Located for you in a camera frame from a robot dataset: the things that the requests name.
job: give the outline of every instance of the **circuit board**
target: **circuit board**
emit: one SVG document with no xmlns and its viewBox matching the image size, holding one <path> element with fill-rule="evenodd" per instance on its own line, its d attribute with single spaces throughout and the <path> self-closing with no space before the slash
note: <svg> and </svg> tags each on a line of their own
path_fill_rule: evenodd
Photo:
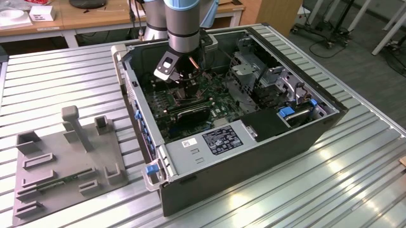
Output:
<svg viewBox="0 0 406 228">
<path fill-rule="evenodd" d="M 183 88 L 166 86 L 157 91 L 157 86 L 145 90 L 149 106 L 166 143 L 174 142 L 197 133 L 233 122 L 245 113 L 225 86 L 223 75 L 203 74 L 191 80 Z M 209 118 L 198 123 L 179 126 L 179 116 L 190 110 L 206 109 Z"/>
</svg>

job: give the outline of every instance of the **slotted metal table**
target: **slotted metal table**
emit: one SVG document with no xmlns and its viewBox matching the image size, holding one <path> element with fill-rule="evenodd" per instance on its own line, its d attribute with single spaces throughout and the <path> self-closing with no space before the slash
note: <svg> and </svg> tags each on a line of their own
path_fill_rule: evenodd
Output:
<svg viewBox="0 0 406 228">
<path fill-rule="evenodd" d="M 114 119 L 130 184 L 24 227 L 406 226 L 405 130 L 270 26 L 253 27 L 350 109 L 310 150 L 166 218 L 142 179 L 110 52 L 118 43 L 11 56 L 0 75 L 0 228 L 12 226 L 16 134 L 63 131 L 68 105 L 82 124 Z"/>
</svg>

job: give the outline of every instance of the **white label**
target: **white label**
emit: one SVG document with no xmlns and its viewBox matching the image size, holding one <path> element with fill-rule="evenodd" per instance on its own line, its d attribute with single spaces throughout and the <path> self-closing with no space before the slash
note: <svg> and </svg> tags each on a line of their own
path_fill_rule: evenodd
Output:
<svg viewBox="0 0 406 228">
<path fill-rule="evenodd" d="M 191 139 L 189 139 L 189 140 L 185 140 L 185 141 L 182 142 L 182 145 L 183 145 L 183 147 L 186 148 L 186 147 L 189 147 L 189 146 L 191 146 L 191 145 L 194 145 L 194 144 L 197 144 L 197 143 L 198 143 L 197 139 L 195 139 L 195 138 L 191 138 Z"/>
<path fill-rule="evenodd" d="M 48 27 L 48 28 L 38 28 L 38 31 L 48 31 L 48 30 L 58 30 L 60 29 L 59 27 Z"/>
</svg>

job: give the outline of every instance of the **gray floor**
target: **gray floor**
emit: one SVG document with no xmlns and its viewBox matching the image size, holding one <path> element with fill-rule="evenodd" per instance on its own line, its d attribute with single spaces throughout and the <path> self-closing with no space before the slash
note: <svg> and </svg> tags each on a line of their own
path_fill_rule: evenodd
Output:
<svg viewBox="0 0 406 228">
<path fill-rule="evenodd" d="M 306 7 L 313 8 L 317 0 L 305 0 Z M 321 14 L 329 4 L 325 1 Z M 332 20 L 340 17 L 345 3 L 341 2 Z M 344 22 L 348 28 L 358 8 L 353 7 L 349 16 Z M 333 58 L 324 59 L 314 56 L 309 51 L 309 46 L 322 38 L 302 31 L 290 35 L 293 43 L 322 64 L 322 66 L 376 105 L 398 124 L 406 128 L 406 78 L 402 77 L 388 66 L 382 55 L 373 56 L 372 51 L 382 40 L 386 32 L 382 30 L 386 22 L 366 14 L 352 35 L 354 40 L 348 48 Z M 400 31 L 394 39 L 398 40 L 406 33 Z M 318 55 L 330 56 L 342 47 L 334 47 L 333 50 L 322 46 L 314 46 L 313 51 Z"/>
</svg>

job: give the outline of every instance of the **sticker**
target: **sticker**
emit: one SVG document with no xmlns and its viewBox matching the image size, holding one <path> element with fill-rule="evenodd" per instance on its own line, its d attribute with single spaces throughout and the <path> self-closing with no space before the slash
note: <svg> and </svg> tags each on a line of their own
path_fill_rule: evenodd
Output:
<svg viewBox="0 0 406 228">
<path fill-rule="evenodd" d="M 198 143 L 197 139 L 195 139 L 195 138 L 191 138 L 191 139 L 189 139 L 189 140 L 185 140 L 185 141 L 182 142 L 182 145 L 183 145 L 183 147 L 186 148 L 186 147 L 189 147 L 189 146 L 191 146 L 191 145 L 194 145 L 194 144 L 197 144 L 197 143 Z"/>
<path fill-rule="evenodd" d="M 48 30 L 58 30 L 60 29 L 59 27 L 48 27 L 48 28 L 38 28 L 38 31 L 48 31 Z"/>
<path fill-rule="evenodd" d="M 219 155 L 243 145 L 231 126 L 226 126 L 202 136 L 214 155 Z"/>
</svg>

